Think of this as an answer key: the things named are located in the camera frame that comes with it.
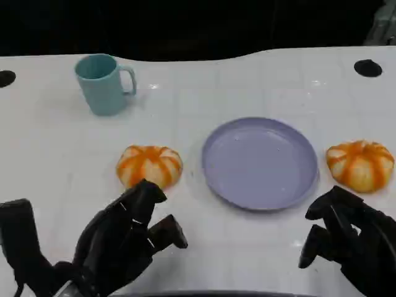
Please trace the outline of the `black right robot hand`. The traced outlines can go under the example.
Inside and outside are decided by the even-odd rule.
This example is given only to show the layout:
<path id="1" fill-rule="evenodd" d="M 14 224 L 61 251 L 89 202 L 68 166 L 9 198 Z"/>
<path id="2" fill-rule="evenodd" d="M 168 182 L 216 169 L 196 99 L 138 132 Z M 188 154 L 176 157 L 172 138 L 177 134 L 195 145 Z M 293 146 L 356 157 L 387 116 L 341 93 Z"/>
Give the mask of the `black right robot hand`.
<path id="1" fill-rule="evenodd" d="M 308 208 L 313 225 L 299 258 L 309 267 L 317 256 L 341 266 L 346 279 L 365 296 L 395 296 L 395 220 L 339 186 Z"/>

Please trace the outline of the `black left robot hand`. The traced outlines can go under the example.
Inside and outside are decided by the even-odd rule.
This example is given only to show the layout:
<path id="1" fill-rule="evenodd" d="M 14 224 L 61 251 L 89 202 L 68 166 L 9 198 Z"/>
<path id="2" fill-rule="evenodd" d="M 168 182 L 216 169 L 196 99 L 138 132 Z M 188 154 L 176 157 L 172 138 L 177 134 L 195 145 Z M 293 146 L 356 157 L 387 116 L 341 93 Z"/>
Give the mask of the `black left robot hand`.
<path id="1" fill-rule="evenodd" d="M 72 265 L 85 296 L 109 296 L 138 278 L 158 252 L 188 247 L 173 215 L 150 226 L 156 204 L 166 201 L 155 183 L 141 180 L 98 212 L 79 237 Z"/>

